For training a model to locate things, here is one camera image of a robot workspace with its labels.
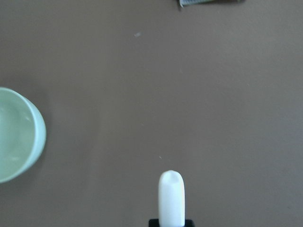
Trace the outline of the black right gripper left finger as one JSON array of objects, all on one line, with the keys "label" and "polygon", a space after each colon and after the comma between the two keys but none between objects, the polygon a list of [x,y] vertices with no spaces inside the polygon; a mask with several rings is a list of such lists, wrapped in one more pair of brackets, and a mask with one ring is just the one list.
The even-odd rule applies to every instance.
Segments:
[{"label": "black right gripper left finger", "polygon": [[160,227],[158,219],[150,219],[148,222],[148,227]]}]

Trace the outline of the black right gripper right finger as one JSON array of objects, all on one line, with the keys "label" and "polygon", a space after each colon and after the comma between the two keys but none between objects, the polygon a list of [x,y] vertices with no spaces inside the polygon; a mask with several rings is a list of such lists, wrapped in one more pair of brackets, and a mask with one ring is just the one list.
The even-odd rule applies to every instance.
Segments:
[{"label": "black right gripper right finger", "polygon": [[186,219],[184,227],[195,227],[194,221],[191,219]]}]

